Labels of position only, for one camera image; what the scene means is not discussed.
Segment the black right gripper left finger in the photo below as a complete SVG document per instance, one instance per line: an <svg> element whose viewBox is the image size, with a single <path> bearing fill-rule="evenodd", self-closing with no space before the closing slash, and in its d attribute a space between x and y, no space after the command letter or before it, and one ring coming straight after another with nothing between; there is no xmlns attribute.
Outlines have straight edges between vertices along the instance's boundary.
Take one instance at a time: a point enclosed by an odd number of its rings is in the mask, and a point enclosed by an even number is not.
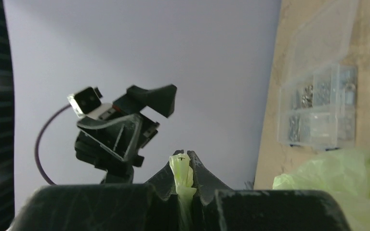
<svg viewBox="0 0 370 231"><path fill-rule="evenodd" d="M145 183L56 185L36 190L15 231L177 231L180 214L166 164Z"/></svg>

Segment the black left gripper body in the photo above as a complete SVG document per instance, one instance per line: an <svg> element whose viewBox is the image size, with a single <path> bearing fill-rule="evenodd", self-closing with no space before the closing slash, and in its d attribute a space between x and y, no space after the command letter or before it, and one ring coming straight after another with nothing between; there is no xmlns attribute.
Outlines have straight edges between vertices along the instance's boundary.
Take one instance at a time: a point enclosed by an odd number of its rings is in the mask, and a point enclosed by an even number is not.
<svg viewBox="0 0 370 231"><path fill-rule="evenodd" d="M88 135L79 130L75 141L75 151L78 160L93 165L96 169L106 172L102 184L108 183L132 183L134 168L141 167L144 157L139 155L139 150L144 148L158 133L159 123L150 120L141 113L138 114L142 120L142 127L136 148L136 154L131 161L119 161L106 152L100 145ZM112 114L103 121L127 116L128 114L117 111L113 108Z"/></svg>

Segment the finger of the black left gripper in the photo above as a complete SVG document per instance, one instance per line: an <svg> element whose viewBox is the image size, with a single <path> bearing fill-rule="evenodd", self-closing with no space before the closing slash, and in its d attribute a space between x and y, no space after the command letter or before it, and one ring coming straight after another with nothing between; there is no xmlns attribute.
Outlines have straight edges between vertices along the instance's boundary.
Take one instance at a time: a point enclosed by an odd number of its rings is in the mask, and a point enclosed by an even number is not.
<svg viewBox="0 0 370 231"><path fill-rule="evenodd" d="M138 114L131 114L108 121L85 117L77 122L77 127L119 161L131 161L142 123Z"/></svg>
<svg viewBox="0 0 370 231"><path fill-rule="evenodd" d="M177 87L173 84L150 90L132 85L126 89L124 95L113 101L113 106L117 111L128 115L149 107L168 118L175 109L176 93Z"/></svg>

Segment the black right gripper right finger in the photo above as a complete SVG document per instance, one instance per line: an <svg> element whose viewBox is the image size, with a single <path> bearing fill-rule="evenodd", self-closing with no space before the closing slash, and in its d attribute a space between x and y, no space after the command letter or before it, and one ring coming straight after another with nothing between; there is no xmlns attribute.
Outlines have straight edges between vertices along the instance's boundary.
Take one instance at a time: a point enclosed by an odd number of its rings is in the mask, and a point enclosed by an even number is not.
<svg viewBox="0 0 370 231"><path fill-rule="evenodd" d="M318 190L233 190L187 151L197 193L193 231L349 231L333 197Z"/></svg>

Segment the green plastic bag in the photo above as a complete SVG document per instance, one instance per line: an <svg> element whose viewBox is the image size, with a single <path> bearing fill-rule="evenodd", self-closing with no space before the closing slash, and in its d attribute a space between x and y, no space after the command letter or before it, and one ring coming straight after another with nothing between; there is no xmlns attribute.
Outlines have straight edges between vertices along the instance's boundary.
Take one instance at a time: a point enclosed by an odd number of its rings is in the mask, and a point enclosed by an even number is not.
<svg viewBox="0 0 370 231"><path fill-rule="evenodd" d="M197 193L187 153L169 158L180 214L179 230L193 227L192 204ZM370 231L370 151L339 149L318 154L288 174L274 178L270 190L318 190L341 207L350 231Z"/></svg>

